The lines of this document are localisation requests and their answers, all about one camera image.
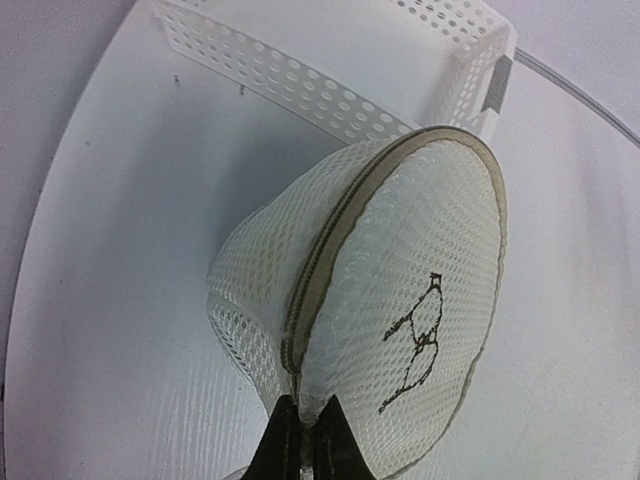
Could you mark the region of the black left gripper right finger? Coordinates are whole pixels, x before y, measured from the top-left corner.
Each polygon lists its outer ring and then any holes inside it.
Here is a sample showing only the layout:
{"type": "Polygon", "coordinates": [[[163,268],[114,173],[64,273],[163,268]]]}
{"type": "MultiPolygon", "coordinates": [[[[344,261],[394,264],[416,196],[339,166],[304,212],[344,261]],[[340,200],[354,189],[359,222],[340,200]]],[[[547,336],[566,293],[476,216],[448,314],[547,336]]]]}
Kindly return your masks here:
{"type": "Polygon", "coordinates": [[[314,479],[375,479],[336,395],[330,398],[319,415],[312,438],[314,479]]]}

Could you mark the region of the white perforated plastic basket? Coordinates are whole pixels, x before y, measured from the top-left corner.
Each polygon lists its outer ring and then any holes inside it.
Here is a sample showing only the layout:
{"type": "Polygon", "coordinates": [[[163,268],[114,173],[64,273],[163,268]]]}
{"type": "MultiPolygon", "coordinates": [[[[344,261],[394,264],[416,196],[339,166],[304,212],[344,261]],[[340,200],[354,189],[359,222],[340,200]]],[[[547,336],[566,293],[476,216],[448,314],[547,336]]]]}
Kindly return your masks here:
{"type": "Polygon", "coordinates": [[[157,1],[170,47],[346,143],[489,140],[517,34],[481,1],[157,1]]]}

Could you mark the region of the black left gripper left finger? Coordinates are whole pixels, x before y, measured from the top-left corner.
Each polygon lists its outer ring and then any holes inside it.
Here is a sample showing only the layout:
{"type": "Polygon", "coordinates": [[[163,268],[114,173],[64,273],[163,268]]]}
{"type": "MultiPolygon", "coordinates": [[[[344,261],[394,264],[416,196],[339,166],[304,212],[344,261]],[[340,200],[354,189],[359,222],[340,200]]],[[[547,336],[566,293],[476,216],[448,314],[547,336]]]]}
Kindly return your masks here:
{"type": "Polygon", "coordinates": [[[275,404],[248,467],[248,478],[299,479],[301,430],[297,405],[290,395],[282,395],[275,404]]]}

